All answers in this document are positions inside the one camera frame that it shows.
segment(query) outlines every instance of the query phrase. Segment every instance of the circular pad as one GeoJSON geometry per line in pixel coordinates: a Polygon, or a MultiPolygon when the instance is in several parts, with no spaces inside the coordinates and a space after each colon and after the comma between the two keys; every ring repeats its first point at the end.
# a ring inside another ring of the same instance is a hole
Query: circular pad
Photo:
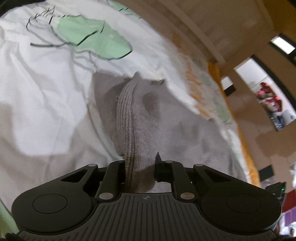
{"type": "Polygon", "coordinates": [[[260,201],[258,198],[249,194],[239,193],[227,198],[227,206],[238,213],[253,213],[260,208],[260,201]]]}
{"type": "Polygon", "coordinates": [[[50,214],[63,210],[67,199],[59,194],[45,194],[35,199],[33,208],[40,213],[50,214]]]}

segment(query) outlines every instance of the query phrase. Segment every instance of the ribbed surface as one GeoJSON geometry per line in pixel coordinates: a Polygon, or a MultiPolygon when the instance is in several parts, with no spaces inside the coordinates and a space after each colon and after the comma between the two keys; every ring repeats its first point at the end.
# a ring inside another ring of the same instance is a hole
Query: ribbed surface
{"type": "Polygon", "coordinates": [[[134,138],[134,126],[132,122],[132,100],[133,92],[137,86],[137,78],[133,78],[128,82],[118,98],[118,104],[116,108],[116,131],[118,138],[117,143],[122,143],[120,149],[125,154],[126,161],[126,180],[125,189],[129,190],[131,187],[132,173],[134,167],[134,155],[135,151],[135,138],[134,138]]]}
{"type": "Polygon", "coordinates": [[[172,194],[122,194],[112,203],[98,206],[91,218],[75,230],[39,236],[22,231],[27,241],[269,241],[273,233],[234,235],[213,227],[194,204],[182,203],[172,194]]]}

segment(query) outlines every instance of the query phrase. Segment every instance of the bed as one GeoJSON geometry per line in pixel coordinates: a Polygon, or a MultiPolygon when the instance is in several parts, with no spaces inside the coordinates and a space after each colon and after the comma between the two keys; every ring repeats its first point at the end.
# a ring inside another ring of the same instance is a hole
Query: bed
{"type": "Polygon", "coordinates": [[[30,188],[121,159],[96,109],[98,70],[166,79],[187,108],[215,120],[247,181],[259,185],[217,66],[172,25],[159,22],[156,31],[111,0],[34,3],[0,18],[0,66],[0,198],[8,211],[30,188]]]}

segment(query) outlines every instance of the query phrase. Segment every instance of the metal screw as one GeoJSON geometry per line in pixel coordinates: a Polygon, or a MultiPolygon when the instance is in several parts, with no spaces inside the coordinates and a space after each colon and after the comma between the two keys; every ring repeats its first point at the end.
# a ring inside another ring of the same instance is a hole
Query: metal screw
{"type": "Polygon", "coordinates": [[[190,199],[195,198],[195,195],[193,193],[191,193],[191,192],[183,192],[181,194],[181,198],[185,199],[185,200],[190,200],[190,199]]]}
{"type": "Polygon", "coordinates": [[[103,192],[103,193],[101,193],[99,195],[99,198],[103,199],[103,200],[109,200],[109,199],[111,199],[113,197],[114,197],[114,195],[112,193],[110,193],[110,192],[103,192]]]}

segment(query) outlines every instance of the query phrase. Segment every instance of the logo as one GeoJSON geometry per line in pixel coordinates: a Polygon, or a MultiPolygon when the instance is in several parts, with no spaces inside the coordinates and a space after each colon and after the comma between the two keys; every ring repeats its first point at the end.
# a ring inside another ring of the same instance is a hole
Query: logo
{"type": "Polygon", "coordinates": [[[144,196],[143,199],[145,199],[146,201],[148,201],[151,197],[150,196],[144,196]]]}

